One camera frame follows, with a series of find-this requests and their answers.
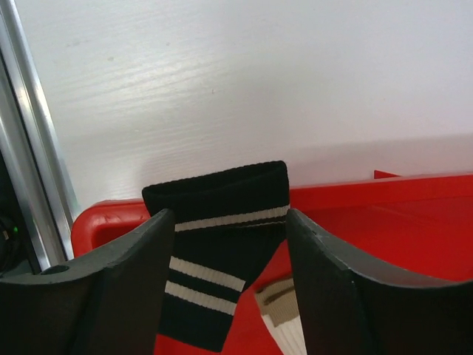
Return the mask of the black white-striped sock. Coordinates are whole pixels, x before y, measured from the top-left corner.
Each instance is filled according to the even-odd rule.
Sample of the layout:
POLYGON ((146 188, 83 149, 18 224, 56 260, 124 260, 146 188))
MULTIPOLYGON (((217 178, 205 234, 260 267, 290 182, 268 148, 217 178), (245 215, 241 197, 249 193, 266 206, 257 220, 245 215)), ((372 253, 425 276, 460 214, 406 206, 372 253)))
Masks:
POLYGON ((175 217, 159 335, 221 351, 239 298, 285 239, 285 162, 150 185, 142 196, 149 214, 175 217))

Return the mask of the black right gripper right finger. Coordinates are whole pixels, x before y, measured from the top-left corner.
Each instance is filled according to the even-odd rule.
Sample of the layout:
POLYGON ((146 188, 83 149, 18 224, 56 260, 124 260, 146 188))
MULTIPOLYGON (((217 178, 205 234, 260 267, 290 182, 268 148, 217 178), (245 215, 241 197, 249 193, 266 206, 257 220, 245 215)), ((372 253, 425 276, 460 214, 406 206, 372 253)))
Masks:
POLYGON ((287 243, 309 354, 470 354, 472 282, 381 260, 291 209, 287 243))

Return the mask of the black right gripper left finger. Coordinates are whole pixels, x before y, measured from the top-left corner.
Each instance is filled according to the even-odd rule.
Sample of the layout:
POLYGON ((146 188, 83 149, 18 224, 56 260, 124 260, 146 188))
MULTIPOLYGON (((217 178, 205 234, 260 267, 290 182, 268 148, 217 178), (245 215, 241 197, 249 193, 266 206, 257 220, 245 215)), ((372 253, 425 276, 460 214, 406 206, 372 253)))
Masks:
POLYGON ((3 354, 152 354, 174 242, 164 209, 40 274, 1 280, 3 354))

